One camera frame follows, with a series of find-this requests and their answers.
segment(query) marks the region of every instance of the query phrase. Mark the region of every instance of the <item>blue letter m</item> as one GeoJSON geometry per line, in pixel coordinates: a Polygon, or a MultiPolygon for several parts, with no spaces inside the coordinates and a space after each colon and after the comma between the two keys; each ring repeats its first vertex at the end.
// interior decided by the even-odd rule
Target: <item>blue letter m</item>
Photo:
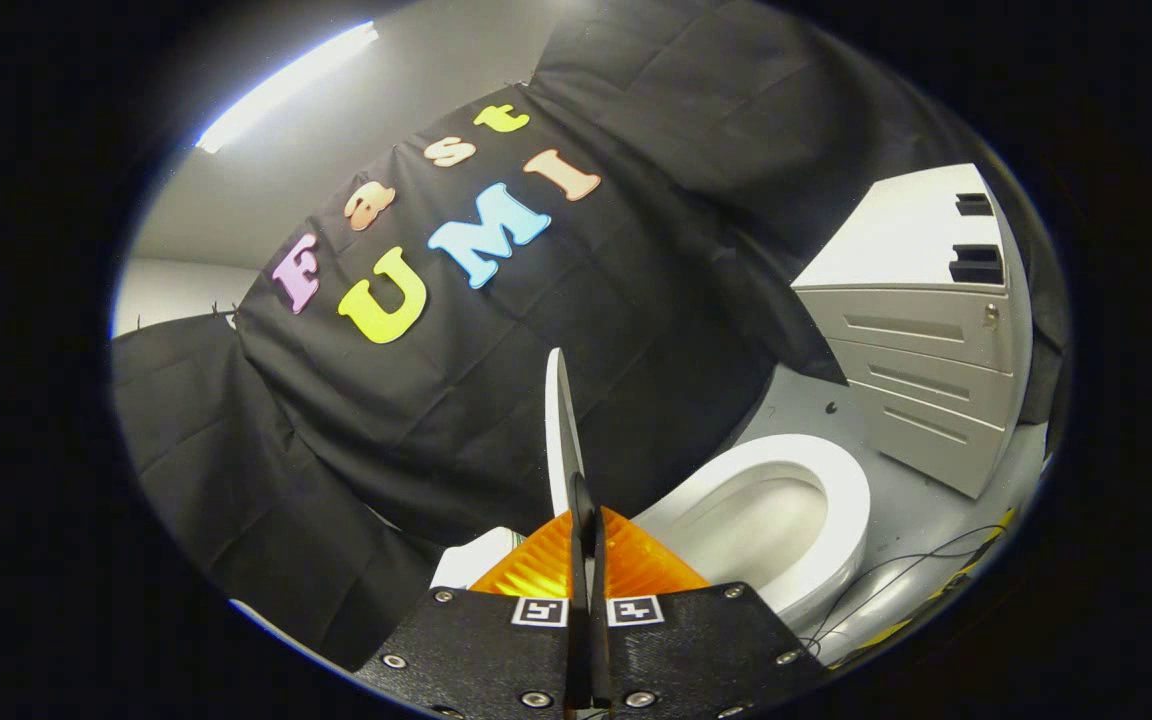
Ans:
{"type": "Polygon", "coordinates": [[[479,252],[508,258],[513,251],[505,232],[511,234],[515,245],[526,245],[550,227],[550,215],[532,213],[521,202],[509,197],[503,182],[494,183],[479,192],[475,204],[483,223],[444,223],[444,227],[429,236],[429,249],[447,251],[470,274],[470,287],[480,288],[492,279],[500,265],[495,260],[482,258],[479,252]]]}

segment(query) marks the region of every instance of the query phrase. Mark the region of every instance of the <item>black cloth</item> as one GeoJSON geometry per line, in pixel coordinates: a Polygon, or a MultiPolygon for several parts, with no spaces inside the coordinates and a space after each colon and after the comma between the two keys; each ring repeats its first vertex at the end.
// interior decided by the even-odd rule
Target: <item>black cloth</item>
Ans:
{"type": "Polygon", "coordinates": [[[223,318],[152,325],[111,354],[137,486],[189,561],[308,647],[362,665],[444,548],[385,525],[317,461],[223,318]]]}
{"type": "Polygon", "coordinates": [[[498,525],[530,533],[552,518],[544,381],[561,347],[591,493],[634,516],[713,454],[771,376],[771,355],[736,332],[703,264],[677,251],[718,232],[713,209],[605,132],[503,88],[367,164],[289,234],[238,305],[238,338],[306,446],[385,518],[444,544],[498,525]],[[490,105],[529,122],[475,126],[490,105]],[[422,152],[447,136],[476,154],[435,167],[422,152]],[[602,182],[564,199],[522,169],[548,149],[602,182]],[[372,181],[397,195],[353,232],[343,207],[372,181]],[[426,241],[448,220],[479,222],[475,197],[497,182],[552,222],[475,290],[426,241]],[[294,314],[271,274],[306,232],[319,237],[320,286],[294,314]],[[364,279],[381,306],[402,304],[372,272],[393,247],[429,301],[402,338],[378,344],[338,304],[364,279]]]}
{"type": "Polygon", "coordinates": [[[680,251],[708,264],[728,313],[781,363],[833,382],[842,372],[790,282],[870,184],[975,162],[1011,225],[1032,296],[1020,420],[1048,419],[1070,323],[1052,237],[987,143],[890,70],[749,0],[573,0],[526,90],[717,205],[722,232],[690,236],[695,245],[680,251]]]}

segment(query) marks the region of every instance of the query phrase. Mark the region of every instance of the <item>orange plastic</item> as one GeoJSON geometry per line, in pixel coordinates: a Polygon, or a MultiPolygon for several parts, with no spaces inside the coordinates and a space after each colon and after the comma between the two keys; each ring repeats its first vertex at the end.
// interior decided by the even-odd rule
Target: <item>orange plastic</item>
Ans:
{"type": "MultiPolygon", "coordinates": [[[[691,591],[708,583],[626,516],[602,507],[607,530],[605,596],[691,591]]],[[[515,597],[571,597],[573,516],[563,511],[500,559],[470,589],[515,597]]]]}

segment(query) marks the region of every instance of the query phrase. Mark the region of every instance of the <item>white toilet seat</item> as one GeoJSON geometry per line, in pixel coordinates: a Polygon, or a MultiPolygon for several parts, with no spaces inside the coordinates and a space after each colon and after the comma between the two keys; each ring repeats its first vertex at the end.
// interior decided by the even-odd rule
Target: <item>white toilet seat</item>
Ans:
{"type": "Polygon", "coordinates": [[[770,435],[714,457],[634,523],[710,583],[749,583],[793,628],[856,574],[869,483],[827,439],[770,435]]]}

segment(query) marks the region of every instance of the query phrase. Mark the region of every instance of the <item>cabinet drawer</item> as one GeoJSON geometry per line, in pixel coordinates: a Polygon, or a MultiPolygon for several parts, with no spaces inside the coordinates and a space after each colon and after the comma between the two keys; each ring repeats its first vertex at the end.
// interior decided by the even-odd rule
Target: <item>cabinet drawer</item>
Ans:
{"type": "Polygon", "coordinates": [[[1015,376],[877,344],[831,340],[829,348],[849,381],[945,407],[998,429],[1016,420],[1015,376]]]}
{"type": "Polygon", "coordinates": [[[831,340],[895,347],[1014,372],[1009,296],[971,291],[804,290],[799,298],[831,340]],[[987,306],[998,309],[987,323],[987,306]]]}
{"type": "Polygon", "coordinates": [[[864,382],[850,385],[874,450],[967,497],[978,497],[990,483],[1003,430],[864,382]]]}

